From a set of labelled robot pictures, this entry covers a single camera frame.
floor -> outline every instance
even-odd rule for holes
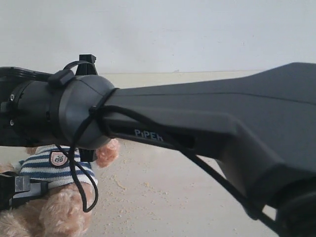
[[[199,78],[179,75],[175,75],[175,82]],[[225,78],[225,75],[237,77],[243,73],[213,78]],[[126,75],[108,78],[119,87],[165,83],[158,79],[146,80],[150,76],[136,82],[126,80]],[[262,223],[250,220],[221,186],[179,152],[120,142],[120,158],[110,167],[96,171],[99,202],[87,237],[276,236]],[[25,155],[22,148],[0,148],[1,162],[19,160]],[[218,170],[214,161],[206,160]]]

blue and white striped shirt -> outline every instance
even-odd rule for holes
[[[76,149],[75,161],[77,161],[92,177],[95,184],[95,178],[91,164],[89,162],[80,162],[79,150]],[[48,188],[52,189],[66,184],[73,183],[68,158],[58,150],[54,145],[38,147],[35,154],[26,160],[19,162],[20,175],[29,175],[31,179],[43,180],[49,182]],[[80,182],[92,185],[89,178],[76,167],[77,177]]]

teddy bear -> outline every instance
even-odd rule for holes
[[[26,148],[26,153],[30,155],[26,160],[0,165],[0,173],[12,171],[48,181],[48,193],[44,197],[0,212],[0,237],[81,237],[88,230],[92,212],[83,211],[81,195],[71,177],[69,162],[66,156],[56,153],[56,148],[55,145]],[[119,155],[119,141],[110,140],[96,149],[95,155],[96,161],[79,163],[97,184],[93,166],[109,166]],[[80,161],[78,149],[75,160]],[[90,206],[94,200],[92,183],[82,171],[76,172]]]

printed logo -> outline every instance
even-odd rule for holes
[[[54,167],[61,167],[68,161],[67,156],[62,152],[52,152],[50,154],[50,164]]]

